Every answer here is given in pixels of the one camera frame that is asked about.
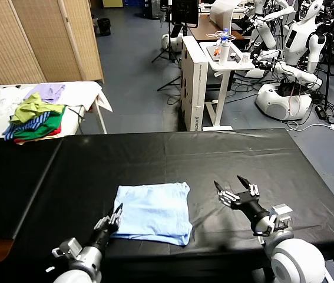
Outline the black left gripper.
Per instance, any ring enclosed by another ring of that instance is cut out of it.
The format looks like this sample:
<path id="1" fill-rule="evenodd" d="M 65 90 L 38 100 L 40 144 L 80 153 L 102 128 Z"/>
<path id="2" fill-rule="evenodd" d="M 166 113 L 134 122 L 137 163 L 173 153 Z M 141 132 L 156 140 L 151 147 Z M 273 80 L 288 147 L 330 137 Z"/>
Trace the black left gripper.
<path id="1" fill-rule="evenodd" d="M 91 235 L 91 246 L 104 251 L 111 235 L 117 231 L 117 226 L 120 225 L 120 218 L 123 211 L 121 203 L 112 213 L 111 218 L 105 216 L 101 218 L 94 226 L 94 231 Z"/>

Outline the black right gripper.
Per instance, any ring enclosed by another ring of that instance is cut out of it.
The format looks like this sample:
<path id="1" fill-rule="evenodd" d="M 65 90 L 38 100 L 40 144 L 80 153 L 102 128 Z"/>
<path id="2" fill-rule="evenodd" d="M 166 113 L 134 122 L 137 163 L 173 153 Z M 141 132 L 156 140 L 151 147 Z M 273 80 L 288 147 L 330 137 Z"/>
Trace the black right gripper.
<path id="1" fill-rule="evenodd" d="M 231 205 L 233 210 L 242 211 L 249 221 L 259 221 L 269 216 L 269 212 L 259 204 L 260 193 L 258 185 L 250 183 L 246 178 L 239 175 L 237 175 L 237 178 L 248 191 L 235 195 L 232 192 L 224 190 L 217 181 L 214 181 L 219 201 L 223 205 Z"/>

